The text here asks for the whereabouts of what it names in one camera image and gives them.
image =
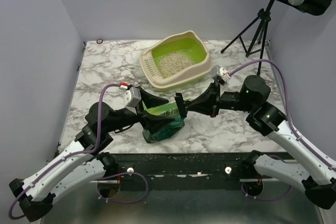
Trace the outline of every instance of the gray wall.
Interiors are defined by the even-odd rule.
[[[14,199],[8,183],[41,169],[56,150],[83,44],[60,0],[0,0],[0,6],[0,223],[5,224]]]
[[[194,30],[203,39],[232,39],[268,0],[62,0],[86,40],[158,39]],[[272,9],[269,38],[288,7]],[[250,30],[251,38],[256,27]]]
[[[314,17],[289,9],[273,40],[271,55],[286,75],[296,127],[336,159],[336,2]],[[336,223],[336,206],[333,208]]]

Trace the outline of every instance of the marble table top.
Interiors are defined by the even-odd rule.
[[[154,95],[174,101],[175,92],[183,93],[184,98],[195,98],[206,90],[211,82],[209,74],[201,81],[181,88],[158,92],[147,81],[141,70],[139,55],[144,48],[155,44],[157,40],[95,41],[87,43],[81,64],[76,89],[67,116],[65,130],[61,139],[61,149],[67,146],[87,123],[85,115],[98,101],[102,88],[108,83],[127,82],[141,85]],[[214,65],[220,65],[232,71],[241,64],[257,59],[259,55],[245,57],[239,42],[231,45],[224,54],[220,50],[229,41],[209,40],[204,42],[209,49]],[[251,65],[235,74],[227,91],[239,91],[246,76],[257,72],[258,65]],[[261,76],[271,87],[269,102],[283,111],[281,97],[269,64],[262,66]],[[110,88],[104,96],[104,102],[113,109],[123,108],[123,91]],[[216,118],[210,118],[189,112],[185,126],[172,138],[148,144],[142,137],[140,123],[120,134],[113,134],[114,141],[104,150],[110,153],[198,153],[198,152],[277,152],[283,149],[254,131],[245,121],[247,113],[220,111]]]

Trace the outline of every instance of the tripod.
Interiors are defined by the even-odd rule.
[[[224,53],[224,51],[229,48],[229,46],[231,46],[233,44],[233,42],[235,42],[237,39],[240,40],[240,42],[242,43],[243,45],[243,48],[245,50],[245,53],[246,53],[246,57],[249,57],[250,55],[252,54],[255,54],[257,52],[260,52],[260,59],[263,58],[263,54],[264,54],[264,48],[265,48],[265,43],[266,43],[266,35],[267,35],[267,28],[268,28],[268,23],[271,21],[271,17],[270,17],[270,10],[272,8],[272,5],[274,4],[274,0],[270,0],[268,5],[267,5],[267,8],[266,10],[264,9],[261,9],[259,12],[258,12],[258,16],[243,30],[241,31],[240,34],[237,35],[236,38],[234,38],[234,40],[232,40],[224,49],[221,50],[221,53]],[[260,24],[257,28],[257,31],[256,33],[254,34],[254,37],[252,39],[252,42],[251,42],[251,45],[249,46],[248,50],[246,50],[246,46],[244,44],[244,41],[242,39],[242,35],[255,23],[257,22],[259,19],[261,19],[260,21]],[[261,43],[261,37],[262,37],[262,44],[261,44],[261,49],[258,49],[256,51],[253,51],[252,52],[252,49],[256,43],[256,40],[259,36],[259,39],[258,39],[258,44]],[[261,62],[259,63],[259,66],[258,66],[258,71],[257,71],[257,75],[260,75],[260,71],[261,71]]]

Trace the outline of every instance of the tripod leg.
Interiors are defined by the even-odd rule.
[[[251,51],[252,51],[252,49],[253,49],[253,46],[254,46],[254,44],[256,43],[257,37],[259,36],[259,34],[260,34],[260,32],[261,32],[261,29],[264,27],[264,24],[265,24],[265,20],[262,19],[262,20],[260,21],[260,24],[259,24],[259,26],[258,26],[258,29],[257,29],[256,33],[255,33],[254,36],[253,36],[251,45],[249,46],[249,48],[248,48],[248,50],[247,50],[247,52],[246,52],[246,57],[249,57],[249,56],[251,55]]]
[[[224,49],[221,50],[221,54],[225,52],[226,49],[229,48],[229,46],[231,46],[241,35],[244,34],[244,32],[246,32],[255,22],[257,22],[259,19],[259,17],[256,17],[243,31],[241,31],[240,34],[237,35],[236,38],[234,38],[229,45],[227,45]]]
[[[264,30],[265,30],[265,26],[263,26],[262,29],[261,29],[259,39],[258,39],[258,45],[261,44],[261,39],[263,38]]]
[[[260,59],[263,58],[264,56],[264,49],[265,49],[265,43],[266,43],[266,35],[267,35],[267,28],[268,28],[268,22],[265,22],[265,29],[264,29],[264,36],[262,38],[262,45],[261,45],[261,52],[260,52]],[[261,72],[261,62],[259,62],[259,66],[258,66],[258,71],[257,71],[257,75],[259,76]]]

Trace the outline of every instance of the beige litter box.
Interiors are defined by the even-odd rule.
[[[211,70],[208,49],[193,31],[169,36],[142,51],[141,68],[161,91],[187,84]]]

